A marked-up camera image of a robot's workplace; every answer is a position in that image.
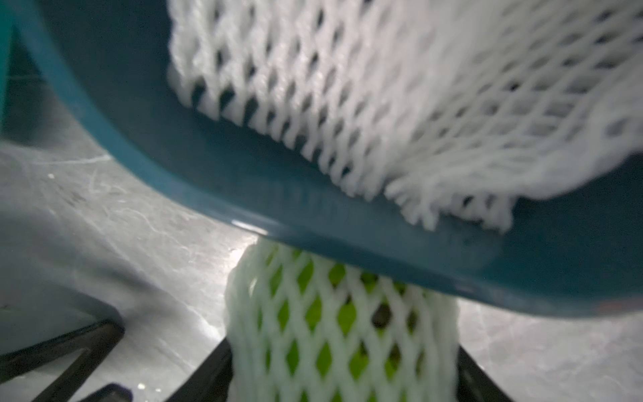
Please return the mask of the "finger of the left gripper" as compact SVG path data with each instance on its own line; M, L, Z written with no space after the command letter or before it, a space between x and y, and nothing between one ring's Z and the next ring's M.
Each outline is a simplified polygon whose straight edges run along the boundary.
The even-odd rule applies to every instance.
M122 325L103 320L1 356L1 382L7 383L59 358L78 352L78 358L36 401L68 401L103 363L125 335Z

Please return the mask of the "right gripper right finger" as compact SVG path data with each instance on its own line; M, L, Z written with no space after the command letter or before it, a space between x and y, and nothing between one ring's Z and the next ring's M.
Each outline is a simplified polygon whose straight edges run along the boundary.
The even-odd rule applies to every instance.
M459 348L457 366L458 402L512 402L462 347Z

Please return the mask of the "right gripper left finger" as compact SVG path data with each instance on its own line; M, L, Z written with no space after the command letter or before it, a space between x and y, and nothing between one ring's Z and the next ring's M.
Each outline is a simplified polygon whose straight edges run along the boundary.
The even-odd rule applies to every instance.
M232 358L224 338L167 402L226 402L233 377Z

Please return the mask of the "white foam net sleeve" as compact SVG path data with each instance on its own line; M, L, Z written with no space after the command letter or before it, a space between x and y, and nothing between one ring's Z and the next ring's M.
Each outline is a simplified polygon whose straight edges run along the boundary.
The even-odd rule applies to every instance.
M225 292L232 401L453 401L455 298L273 241Z

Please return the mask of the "green custard apple front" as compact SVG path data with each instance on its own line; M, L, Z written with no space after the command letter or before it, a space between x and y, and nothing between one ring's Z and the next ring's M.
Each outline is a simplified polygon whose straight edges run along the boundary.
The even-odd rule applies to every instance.
M427 401L426 291L286 246L261 253L249 291L260 400Z

